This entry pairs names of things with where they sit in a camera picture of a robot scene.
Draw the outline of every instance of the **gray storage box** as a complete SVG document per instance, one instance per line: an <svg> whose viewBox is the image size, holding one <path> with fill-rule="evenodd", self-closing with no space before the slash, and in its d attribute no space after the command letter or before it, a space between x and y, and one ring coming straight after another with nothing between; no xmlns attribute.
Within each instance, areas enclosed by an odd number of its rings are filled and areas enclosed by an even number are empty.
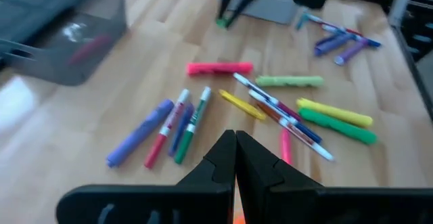
<svg viewBox="0 0 433 224"><path fill-rule="evenodd" d="M0 57L17 72L84 83L127 29L124 0L0 0Z"/></svg>

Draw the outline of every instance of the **pink highlighter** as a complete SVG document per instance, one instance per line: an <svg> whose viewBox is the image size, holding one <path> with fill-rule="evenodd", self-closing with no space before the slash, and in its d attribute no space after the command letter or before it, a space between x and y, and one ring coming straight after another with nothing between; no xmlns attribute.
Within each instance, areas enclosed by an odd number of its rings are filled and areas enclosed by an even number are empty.
<svg viewBox="0 0 433 224"><path fill-rule="evenodd" d="M287 164L292 165L292 150L290 149L292 144L290 141L289 131L287 129L281 130L280 145L281 157Z"/></svg>
<svg viewBox="0 0 433 224"><path fill-rule="evenodd" d="M248 74L252 71L253 65L251 62L238 63L188 63L188 75L199 74L233 74L243 73Z"/></svg>

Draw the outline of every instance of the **wooden table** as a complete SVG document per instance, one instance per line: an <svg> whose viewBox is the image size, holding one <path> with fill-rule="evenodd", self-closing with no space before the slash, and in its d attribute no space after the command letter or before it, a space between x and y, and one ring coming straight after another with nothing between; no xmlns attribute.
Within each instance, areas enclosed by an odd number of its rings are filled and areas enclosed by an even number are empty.
<svg viewBox="0 0 433 224"><path fill-rule="evenodd" d="M254 75L319 75L320 89L270 89L289 107L306 97L374 117L380 141L367 147L310 125L335 157L327 162L293 138L294 166L328 186L425 187L433 184L433 130L419 91L380 7L355 0L329 0L317 13L381 41L349 65L332 62L338 51L315 58L315 41L327 35L307 24L296 32L241 17L230 31L214 24L219 0L127 0L130 32L93 77L63 87L2 72L0 89L0 223L54 223L56 202L90 183L174 184L210 149L225 129L245 130L279 156L281 128L258 122L218 94L225 89L250 100L230 76L189 78L188 62L252 61ZM205 86L214 95L185 163L161 155L154 170L142 162L156 131L119 168L105 157L164 98L182 88L193 102Z"/></svg>

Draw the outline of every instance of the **purple highlighter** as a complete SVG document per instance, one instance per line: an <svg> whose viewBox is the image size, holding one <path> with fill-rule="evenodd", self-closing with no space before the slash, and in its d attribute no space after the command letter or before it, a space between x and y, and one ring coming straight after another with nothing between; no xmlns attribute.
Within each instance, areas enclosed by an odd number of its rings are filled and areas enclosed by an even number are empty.
<svg viewBox="0 0 433 224"><path fill-rule="evenodd" d="M314 54L319 56L328 53L344 45L350 39L353 39L353 34L350 33L338 35L333 39L325 38L325 40L318 42L318 45L314 48Z"/></svg>
<svg viewBox="0 0 433 224"><path fill-rule="evenodd" d="M109 167L120 166L137 146L168 116L174 104L165 99L158 107L106 158Z"/></svg>
<svg viewBox="0 0 433 224"><path fill-rule="evenodd" d="M364 47L368 45L368 39L361 38L356 44L352 47L349 47L346 51L343 51L340 55L337 55L334 59L334 62L337 65L343 66L345 65L354 55L357 55Z"/></svg>
<svg viewBox="0 0 433 224"><path fill-rule="evenodd" d="M177 146L179 146L183 132L187 128L189 119L191 119L193 113L194 113L194 106L191 103L189 103L182 114L179 126L177 126L176 129L176 135L173 137L170 148L168 149L169 156L173 157L176 154Z"/></svg>

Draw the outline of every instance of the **yellow highlighter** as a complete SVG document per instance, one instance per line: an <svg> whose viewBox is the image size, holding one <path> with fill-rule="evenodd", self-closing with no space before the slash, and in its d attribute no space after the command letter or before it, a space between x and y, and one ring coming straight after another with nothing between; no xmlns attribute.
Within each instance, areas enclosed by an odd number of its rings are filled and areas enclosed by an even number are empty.
<svg viewBox="0 0 433 224"><path fill-rule="evenodd" d="M248 113L249 115L260 120L264 120L266 118L266 115L263 114L261 111L259 111L257 108L248 104L247 102L244 102L243 100L237 98L236 96L230 94L229 92L220 89L219 93L224 99L228 100L233 105L237 106L238 108Z"/></svg>
<svg viewBox="0 0 433 224"><path fill-rule="evenodd" d="M373 119L370 116L357 114L348 110L327 106L317 102L312 102L309 99L300 98L296 101L296 104L298 104L299 108L308 108L356 126L368 127L373 124Z"/></svg>

